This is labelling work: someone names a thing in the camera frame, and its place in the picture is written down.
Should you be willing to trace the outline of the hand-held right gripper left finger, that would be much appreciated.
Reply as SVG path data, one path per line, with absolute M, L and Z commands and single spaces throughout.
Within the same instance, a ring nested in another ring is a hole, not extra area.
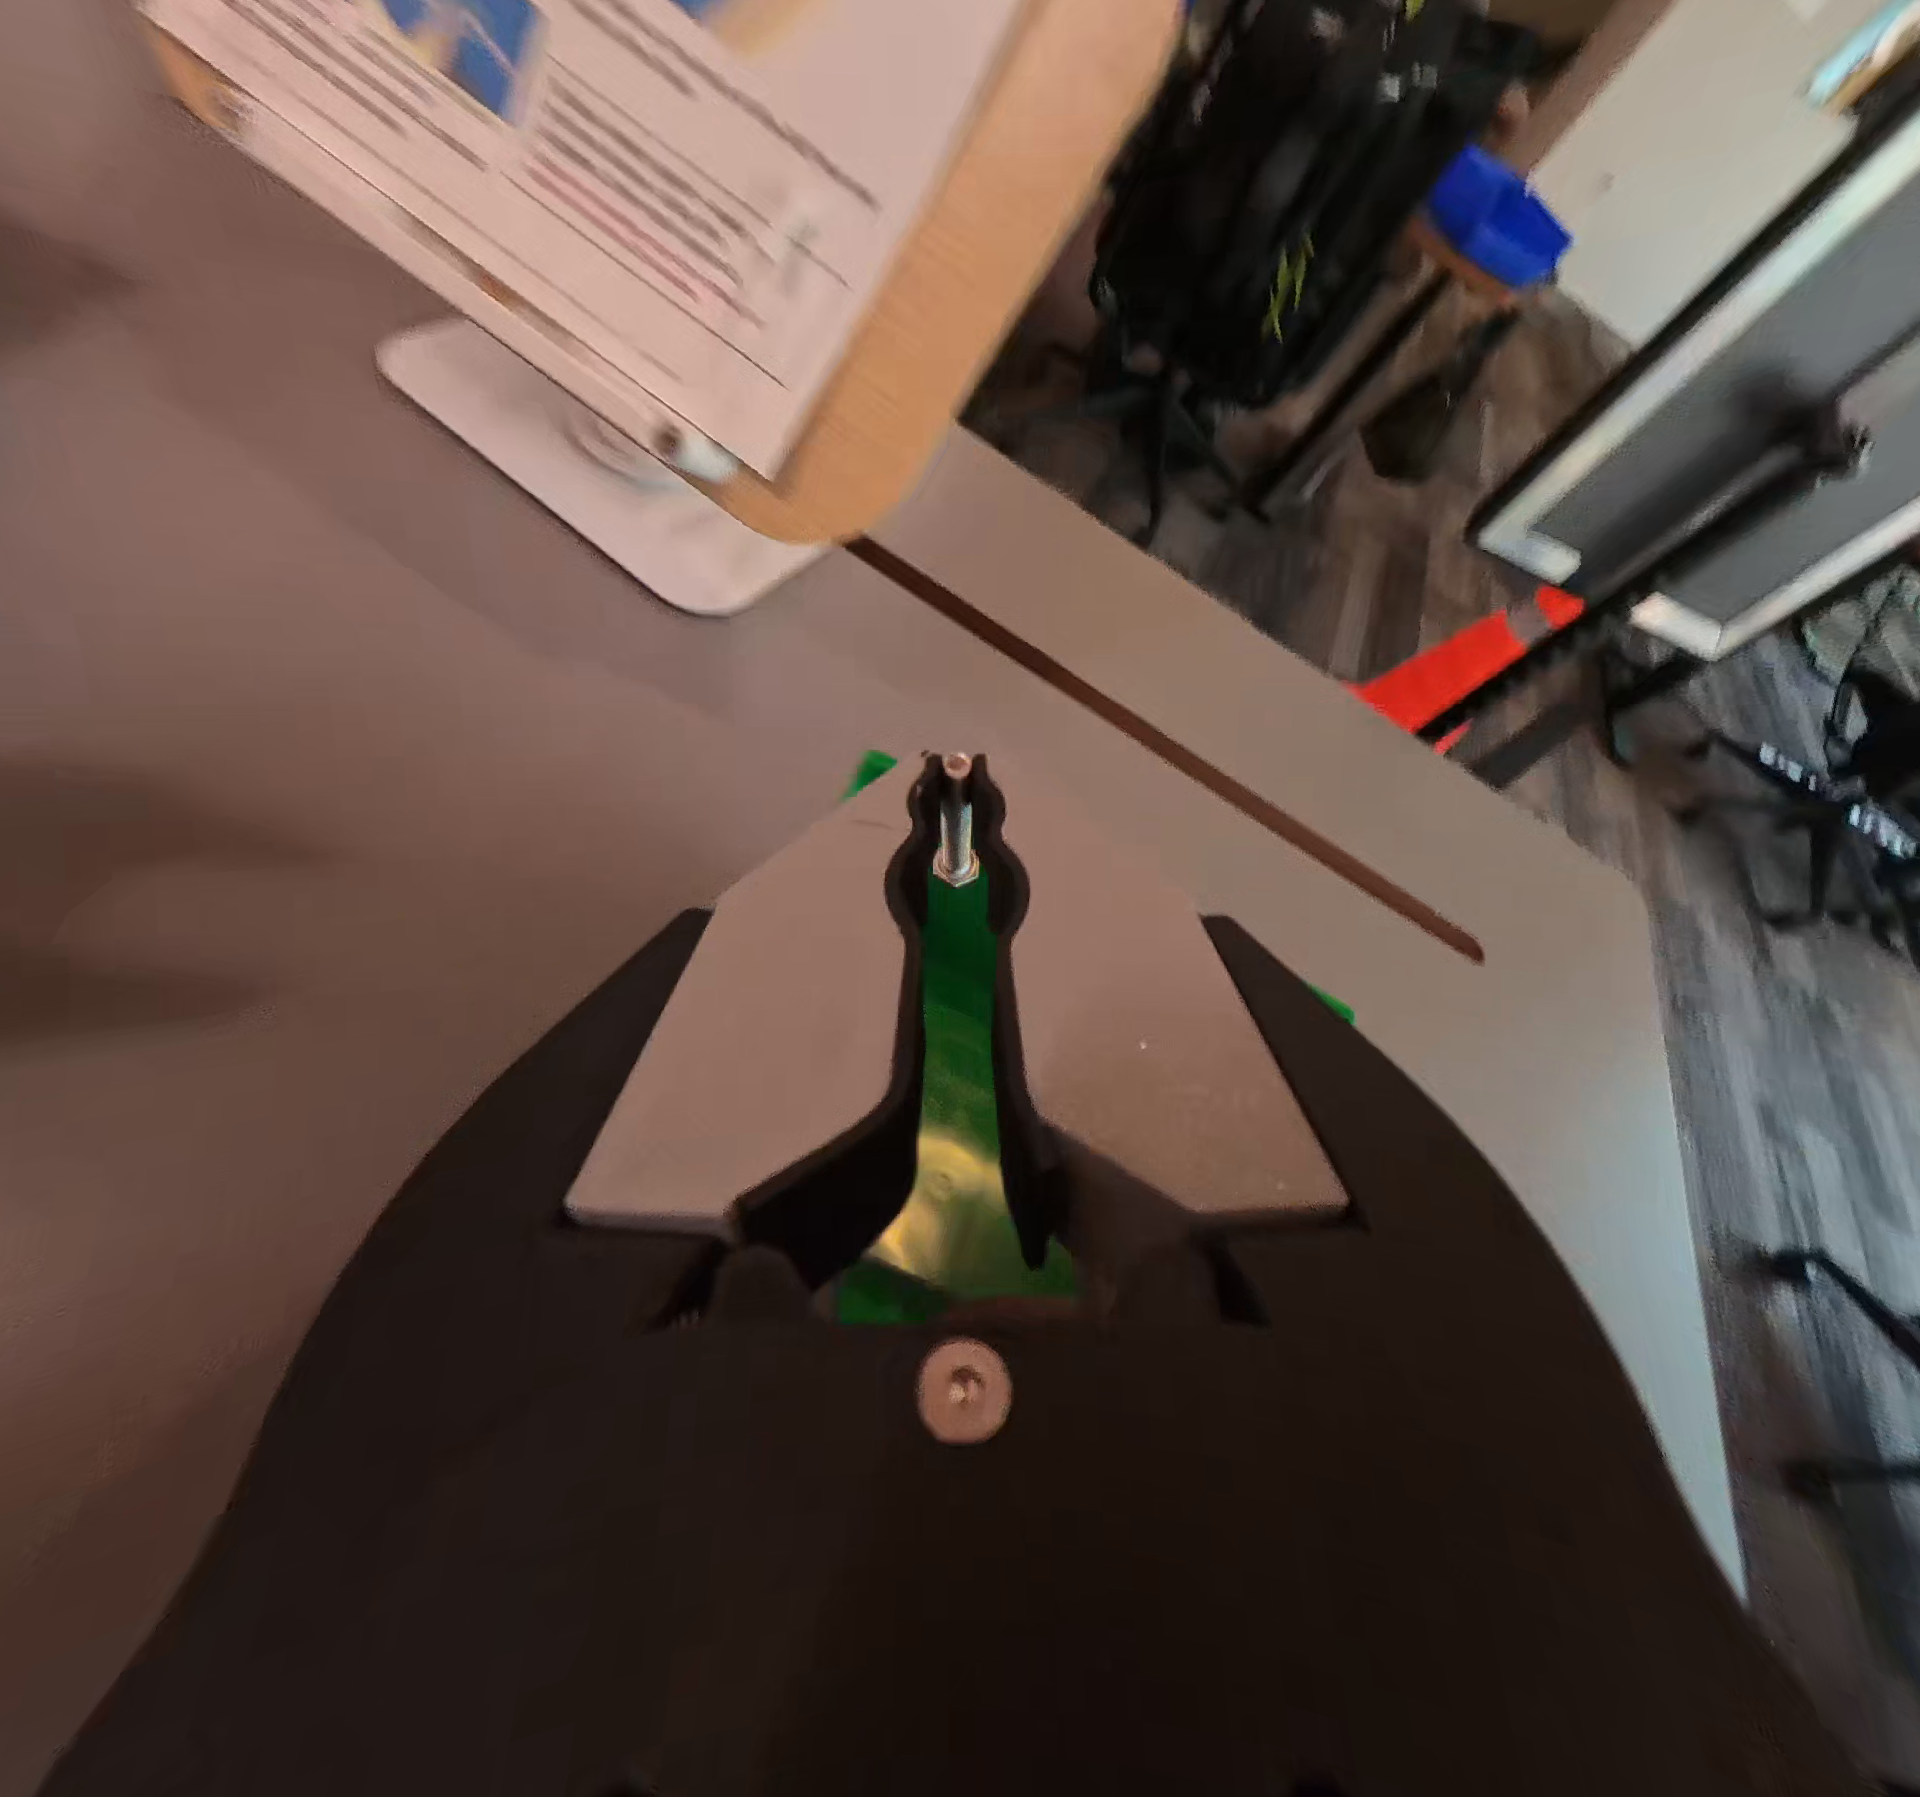
M 704 915 L 566 1196 L 584 1229 L 842 1276 L 917 1181 L 937 821 L 894 762 Z

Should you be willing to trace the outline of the small blue bin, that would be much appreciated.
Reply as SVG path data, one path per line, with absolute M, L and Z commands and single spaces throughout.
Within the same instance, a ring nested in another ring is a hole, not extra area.
M 1573 245 L 1526 179 L 1473 145 L 1446 164 L 1425 217 L 1452 253 L 1512 291 L 1550 282 Z

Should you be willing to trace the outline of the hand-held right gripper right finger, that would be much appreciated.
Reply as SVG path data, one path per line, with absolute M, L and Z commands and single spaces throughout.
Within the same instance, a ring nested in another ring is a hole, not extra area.
M 1021 1097 L 1084 1271 L 1322 1226 L 1348 1191 L 1193 897 L 1030 764 L 987 761 L 1018 869 Z

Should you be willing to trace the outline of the wooden instruction sign board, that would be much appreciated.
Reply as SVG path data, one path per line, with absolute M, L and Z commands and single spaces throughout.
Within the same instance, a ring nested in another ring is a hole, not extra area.
M 924 477 L 1186 0 L 132 0 L 175 95 L 763 537 Z

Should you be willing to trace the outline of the grey panel on black stand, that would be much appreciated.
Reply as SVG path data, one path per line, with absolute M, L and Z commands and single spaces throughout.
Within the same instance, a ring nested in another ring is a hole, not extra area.
M 1591 604 L 1712 530 L 1630 623 L 1719 662 L 1917 543 L 1919 108 L 1802 187 L 1467 524 Z

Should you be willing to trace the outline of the black equipment cart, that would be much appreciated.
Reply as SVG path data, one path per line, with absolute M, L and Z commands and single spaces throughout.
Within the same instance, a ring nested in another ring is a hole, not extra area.
M 1237 489 L 1225 419 L 1333 357 L 1446 163 L 1525 73 L 1491 0 L 1217 0 L 1125 149 L 1077 404 L 1138 457 L 1147 516 L 1202 470 Z

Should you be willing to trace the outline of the orange traffic cone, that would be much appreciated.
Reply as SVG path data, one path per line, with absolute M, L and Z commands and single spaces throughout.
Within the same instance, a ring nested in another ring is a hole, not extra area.
M 1508 609 L 1468 624 L 1383 675 L 1350 683 L 1348 690 L 1396 726 L 1448 752 L 1468 734 L 1468 720 L 1444 733 L 1431 724 L 1585 612 L 1583 598 L 1556 585 L 1541 585 Z

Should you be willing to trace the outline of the white sign stand base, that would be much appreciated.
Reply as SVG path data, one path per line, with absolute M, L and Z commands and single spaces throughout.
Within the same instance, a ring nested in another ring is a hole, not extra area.
M 382 378 L 634 585 L 732 618 L 811 568 L 822 543 L 763 537 L 715 496 L 469 321 L 397 332 Z

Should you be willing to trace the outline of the green plastic bin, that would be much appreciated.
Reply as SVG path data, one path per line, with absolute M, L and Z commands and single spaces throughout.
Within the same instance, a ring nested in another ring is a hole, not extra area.
M 998 850 L 1000 804 L 980 752 L 973 755 L 978 879 L 965 889 L 935 879 L 940 756 L 924 759 L 918 797 L 935 838 L 917 1181 L 892 1226 L 833 1294 L 833 1315 L 845 1328 L 930 1325 L 968 1305 L 1094 1303 L 1113 1297 L 1135 1270 L 1084 1271 L 1064 1250 L 1053 1162 L 1021 1091 L 1006 969 L 1010 918 L 1027 893 L 1018 869 Z

